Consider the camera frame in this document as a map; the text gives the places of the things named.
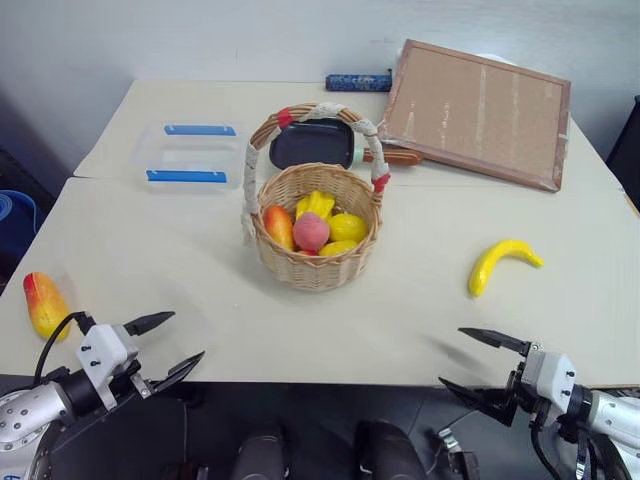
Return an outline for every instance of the basket handle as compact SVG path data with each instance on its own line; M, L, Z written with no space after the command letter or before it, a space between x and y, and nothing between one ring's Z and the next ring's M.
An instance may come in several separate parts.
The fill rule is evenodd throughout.
M382 144L378 138L378 129L369 120L362 118L357 113L343 105L331 102L325 103L301 103L293 107L286 107L277 113L269 115L266 122L251 136L245 155L244 165L244 209L243 225L245 233L255 236L251 215L257 215L258 194L256 192L256 164L258 152L262 147L270 143L282 132L282 129L291 122L304 122L306 120L320 118L337 118L349 125L353 131L364 135L371 153L371 183L373 184L373 200L376 203L382 201L384 187L389 181L389 165L384 161Z

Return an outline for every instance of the white table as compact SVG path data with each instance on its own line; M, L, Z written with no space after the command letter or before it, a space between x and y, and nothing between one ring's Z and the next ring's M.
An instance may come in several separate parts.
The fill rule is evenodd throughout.
M174 89L187 107L170 95ZM133 85L76 171L103 178L67 182L0 297L3 372L34 368L43 342L29 324L21 283L25 274L44 271L72 308L91 311L98 322L176 310L140 338L143 373L151 377L205 349L192 380L435 384L442 375L502 385L519 357L456 331L476 326L569 354L582 383L640 383L640 221L575 125L557 194L435 164L394 170L367 271L349 285L311 294L279 284L255 248L241 244L240 190L158 193L127 167L148 121L190 120L189 105L191 121L196 114L215 118L206 114L215 101L203 99L229 106L245 98L257 126L283 105L322 100L324 93L309 84L237 89ZM252 93L261 89L272 95ZM371 100L356 104L361 94L348 95L342 103L375 118ZM475 258L507 237L529 241L546 265L536 270L505 259L484 295L471 299L466 279ZM78 366L79 335L75 329L55 346L51 368Z

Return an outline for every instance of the dark floor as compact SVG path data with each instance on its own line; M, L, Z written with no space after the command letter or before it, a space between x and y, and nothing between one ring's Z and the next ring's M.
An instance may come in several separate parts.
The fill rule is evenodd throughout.
M25 378L0 376L0 392ZM195 408L175 398L132 398L104 420L97 417L63 434L54 449L53 479L160 480L166 465L190 460L207 464L211 479L228 478L238 446L252 428L278 421L290 444L292 479L350 479L353 433L362 419L384 419L407 432L425 466L433 462L430 431L465 413L439 388L307 384L211 383L200 385ZM188 419L185 437L184 419ZM528 417L511 428L482 414L452 430L462 447L478 456L482 478L550 478L529 444ZM447 473L446 455L430 478Z

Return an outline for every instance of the cork board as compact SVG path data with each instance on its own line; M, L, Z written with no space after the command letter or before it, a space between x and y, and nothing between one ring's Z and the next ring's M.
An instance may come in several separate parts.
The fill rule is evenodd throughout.
M425 157L556 192L570 82L407 40L380 139Z

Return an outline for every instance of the yellow banana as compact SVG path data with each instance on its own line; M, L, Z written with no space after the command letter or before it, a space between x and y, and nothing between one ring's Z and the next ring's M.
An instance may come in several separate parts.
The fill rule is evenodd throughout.
M469 275L469 291L479 297L487 286L493 267L502 257L517 257L526 260L534 267L541 267L544 261L538 257L527 242L522 240L502 240L485 251L476 260Z

